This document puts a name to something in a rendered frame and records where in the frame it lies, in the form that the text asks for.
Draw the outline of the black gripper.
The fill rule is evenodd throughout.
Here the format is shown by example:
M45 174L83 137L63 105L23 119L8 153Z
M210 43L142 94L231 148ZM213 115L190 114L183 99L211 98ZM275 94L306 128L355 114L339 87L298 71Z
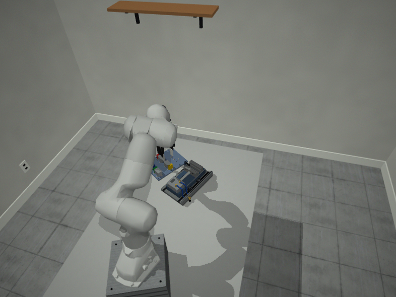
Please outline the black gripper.
M156 146L157 147L157 152L159 155L161 155L162 160L165 161L165 156L164 156L164 147ZM172 147L169 148L170 154L173 156L173 147L175 147L175 143Z

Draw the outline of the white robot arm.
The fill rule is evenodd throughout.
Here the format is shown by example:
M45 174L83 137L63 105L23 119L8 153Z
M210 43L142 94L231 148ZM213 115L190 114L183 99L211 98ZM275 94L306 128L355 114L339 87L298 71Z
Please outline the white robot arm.
M145 116L130 115L123 128L130 144L119 177L96 199L96 211L121 225L122 250L112 275L126 287L138 288L160 261L149 232L157 222L157 210L134 198L133 192L148 184L156 146L172 147L177 128L164 105L150 106Z

